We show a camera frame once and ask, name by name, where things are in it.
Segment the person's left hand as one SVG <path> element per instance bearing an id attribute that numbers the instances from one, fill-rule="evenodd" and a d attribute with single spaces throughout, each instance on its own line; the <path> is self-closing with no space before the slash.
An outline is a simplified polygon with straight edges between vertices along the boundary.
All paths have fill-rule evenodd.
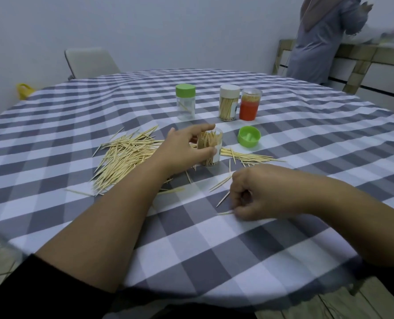
<path id="1" fill-rule="evenodd" d="M 201 133 L 214 130 L 215 124 L 195 124 L 180 130 L 172 128 L 164 142 L 148 159 L 165 178 L 188 170 L 194 164 L 194 148 L 190 143 Z"/>

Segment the person's right hand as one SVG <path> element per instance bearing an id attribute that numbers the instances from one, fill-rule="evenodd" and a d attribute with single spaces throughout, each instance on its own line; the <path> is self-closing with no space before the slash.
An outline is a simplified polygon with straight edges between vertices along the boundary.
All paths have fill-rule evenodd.
<path id="1" fill-rule="evenodd" d="M 311 206 L 313 175 L 274 165 L 258 165 L 236 171 L 251 186 L 252 216 L 249 221 L 290 218 L 305 214 Z"/>

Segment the person's right forearm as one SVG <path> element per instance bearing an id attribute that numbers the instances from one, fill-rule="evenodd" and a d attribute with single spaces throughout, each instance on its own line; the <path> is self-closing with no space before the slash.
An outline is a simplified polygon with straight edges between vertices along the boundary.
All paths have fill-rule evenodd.
<path id="1" fill-rule="evenodd" d="M 394 267 L 394 209 L 331 177 L 303 172 L 310 212 L 338 232 L 367 263 Z"/>

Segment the person's left forearm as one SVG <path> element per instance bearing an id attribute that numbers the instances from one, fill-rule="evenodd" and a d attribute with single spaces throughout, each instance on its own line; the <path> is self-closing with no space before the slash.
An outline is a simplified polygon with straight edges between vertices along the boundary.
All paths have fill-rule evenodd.
<path id="1" fill-rule="evenodd" d="M 125 278 L 148 210 L 174 173 L 153 156 L 42 246 L 35 255 L 90 286 L 115 292 Z"/>

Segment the green plastic jar lid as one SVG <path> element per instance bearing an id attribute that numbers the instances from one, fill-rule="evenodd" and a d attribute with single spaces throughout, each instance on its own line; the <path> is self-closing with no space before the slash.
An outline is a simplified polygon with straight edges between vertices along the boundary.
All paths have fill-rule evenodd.
<path id="1" fill-rule="evenodd" d="M 260 138 L 260 131 L 253 126 L 244 126 L 240 128 L 237 135 L 238 143 L 244 148 L 253 148 L 257 146 Z"/>

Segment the toothpick jar with white lid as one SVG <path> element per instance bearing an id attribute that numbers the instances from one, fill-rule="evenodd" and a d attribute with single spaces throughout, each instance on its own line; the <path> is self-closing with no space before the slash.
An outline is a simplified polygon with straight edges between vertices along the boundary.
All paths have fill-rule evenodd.
<path id="1" fill-rule="evenodd" d="M 219 119 L 233 121 L 236 119 L 241 88 L 237 85 L 221 85 L 219 90 Z"/>

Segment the clear jar with green lid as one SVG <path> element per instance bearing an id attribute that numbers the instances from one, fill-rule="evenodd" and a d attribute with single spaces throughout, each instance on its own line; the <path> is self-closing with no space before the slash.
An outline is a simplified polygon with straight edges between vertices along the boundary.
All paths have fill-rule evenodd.
<path id="1" fill-rule="evenodd" d="M 195 118 L 196 87 L 192 84 L 175 86 L 178 118 L 193 120 Z"/>

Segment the clear jar with red label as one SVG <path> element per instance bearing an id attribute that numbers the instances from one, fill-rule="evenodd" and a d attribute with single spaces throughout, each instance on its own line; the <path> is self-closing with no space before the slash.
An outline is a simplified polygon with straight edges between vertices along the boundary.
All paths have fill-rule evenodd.
<path id="1" fill-rule="evenodd" d="M 239 119 L 253 121 L 256 118 L 262 91 L 257 88 L 245 88 L 242 90 Z"/>

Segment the grey white checkered tablecloth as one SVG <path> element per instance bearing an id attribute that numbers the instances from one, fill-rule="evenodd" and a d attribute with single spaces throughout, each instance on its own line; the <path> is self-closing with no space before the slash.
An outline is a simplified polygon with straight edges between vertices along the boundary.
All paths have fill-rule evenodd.
<path id="1" fill-rule="evenodd" d="M 178 118 L 175 86 L 196 87 L 195 118 Z M 221 85 L 241 88 L 236 119 L 219 119 Z M 242 90 L 262 91 L 255 120 L 239 119 Z M 216 123 L 223 145 L 281 160 L 362 189 L 394 208 L 394 113 L 314 84 L 229 70 L 154 70 L 72 80 L 35 92 L 0 115 L 0 240 L 23 255 L 37 251 L 97 198 L 86 182 L 112 136 Z M 239 129 L 253 126 L 258 145 L 244 148 Z M 285 308 L 352 283 L 356 252 L 313 216 L 240 222 L 230 214 L 229 183 L 209 192 L 241 162 L 178 175 L 143 225 L 124 292 L 219 306 Z"/>

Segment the pile of loose wooden toothpicks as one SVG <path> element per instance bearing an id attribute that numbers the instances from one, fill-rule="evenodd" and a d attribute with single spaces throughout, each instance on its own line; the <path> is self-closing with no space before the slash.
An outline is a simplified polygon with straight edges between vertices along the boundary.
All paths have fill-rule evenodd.
<path id="1" fill-rule="evenodd" d="M 148 160 L 158 147 L 164 142 L 163 139 L 155 139 L 154 133 L 159 130 L 156 124 L 143 132 L 138 133 L 136 129 L 131 134 L 124 134 L 118 138 L 112 136 L 107 143 L 101 144 L 95 153 L 99 150 L 106 149 L 101 162 L 93 172 L 93 177 L 86 182 L 88 191 L 78 190 L 78 187 L 70 186 L 65 191 L 79 194 L 82 196 L 103 196 L 112 186 L 117 184 L 127 176 L 136 166 L 141 165 Z M 240 153 L 232 148 L 225 148 L 222 145 L 223 133 L 220 129 L 214 129 L 201 133 L 197 137 L 196 144 L 190 143 L 194 149 L 206 147 L 216 147 L 217 154 L 212 160 L 202 164 L 204 167 L 215 166 L 221 156 L 231 158 L 234 163 L 241 162 L 244 167 L 258 165 L 266 162 L 278 161 L 271 156 Z"/>

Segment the beige chair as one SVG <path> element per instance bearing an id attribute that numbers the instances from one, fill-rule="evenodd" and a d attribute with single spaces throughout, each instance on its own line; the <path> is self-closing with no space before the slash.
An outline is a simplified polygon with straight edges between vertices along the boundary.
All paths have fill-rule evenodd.
<path id="1" fill-rule="evenodd" d="M 121 73 L 110 53 L 104 48 L 68 48 L 64 55 L 71 71 L 69 80 Z"/>

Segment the tiled counter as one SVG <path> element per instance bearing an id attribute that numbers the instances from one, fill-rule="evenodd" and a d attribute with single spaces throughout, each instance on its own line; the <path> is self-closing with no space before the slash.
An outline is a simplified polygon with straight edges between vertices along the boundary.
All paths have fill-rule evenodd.
<path id="1" fill-rule="evenodd" d="M 283 39 L 272 74 L 333 88 L 394 113 L 394 47 L 392 44 L 342 43 L 333 48 L 308 47 L 301 52 L 295 40 Z"/>

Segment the yellow plastic object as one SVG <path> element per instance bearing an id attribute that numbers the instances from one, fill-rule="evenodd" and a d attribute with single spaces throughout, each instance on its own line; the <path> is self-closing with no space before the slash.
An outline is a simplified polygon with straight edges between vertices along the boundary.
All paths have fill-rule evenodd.
<path id="1" fill-rule="evenodd" d="M 17 84 L 16 90 L 17 90 L 17 94 L 18 94 L 20 101 L 27 100 L 27 98 L 29 96 L 31 96 L 36 91 L 31 86 L 24 84 L 24 83 Z"/>

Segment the person's black left sleeve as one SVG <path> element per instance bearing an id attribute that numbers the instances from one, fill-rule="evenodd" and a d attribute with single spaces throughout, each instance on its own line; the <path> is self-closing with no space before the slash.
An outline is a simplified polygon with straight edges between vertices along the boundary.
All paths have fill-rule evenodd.
<path id="1" fill-rule="evenodd" d="M 114 299 L 31 255 L 0 285 L 0 319 L 102 319 Z"/>

